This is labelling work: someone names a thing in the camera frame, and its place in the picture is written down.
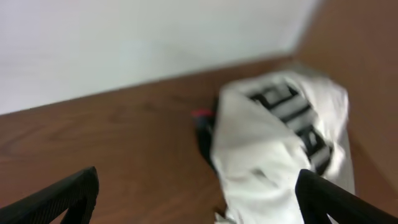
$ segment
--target brown wooden surface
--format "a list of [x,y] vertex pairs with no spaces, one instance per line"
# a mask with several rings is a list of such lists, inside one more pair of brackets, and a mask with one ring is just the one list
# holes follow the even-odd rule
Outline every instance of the brown wooden surface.
[[223,199],[200,157],[191,110],[263,61],[0,116],[0,207],[84,167],[99,196],[91,223],[213,223]]
[[351,132],[396,190],[397,10],[396,0],[327,0],[296,56],[348,89]]

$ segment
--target garment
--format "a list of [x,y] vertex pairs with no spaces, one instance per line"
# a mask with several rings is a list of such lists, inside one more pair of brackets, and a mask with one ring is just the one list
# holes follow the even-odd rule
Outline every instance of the garment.
[[216,223],[303,223],[294,188],[301,169],[337,177],[348,117],[344,88],[283,71],[220,91],[211,160],[228,211]]

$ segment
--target white wall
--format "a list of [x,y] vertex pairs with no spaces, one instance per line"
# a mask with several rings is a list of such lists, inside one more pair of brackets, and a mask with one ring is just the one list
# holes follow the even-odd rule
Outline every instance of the white wall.
[[0,114],[288,54],[317,0],[2,0]]

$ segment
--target wall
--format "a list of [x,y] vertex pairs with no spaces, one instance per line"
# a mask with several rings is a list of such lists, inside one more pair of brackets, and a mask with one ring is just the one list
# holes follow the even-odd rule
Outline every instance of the wall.
[[0,114],[289,54],[316,1],[0,1]]
[[349,128],[398,189],[398,1],[329,0],[297,54],[348,89]]

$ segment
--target white cloth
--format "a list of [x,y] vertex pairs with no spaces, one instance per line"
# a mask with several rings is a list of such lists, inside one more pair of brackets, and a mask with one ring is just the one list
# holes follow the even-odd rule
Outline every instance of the white cloth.
[[220,92],[211,159],[220,178],[228,210],[216,223],[303,223],[295,196],[301,169],[312,169],[303,141],[279,118],[249,95],[268,86],[288,84],[315,111],[314,128],[333,146],[323,175],[334,179],[345,152],[338,139],[348,117],[346,90],[323,77],[291,71],[239,80]]

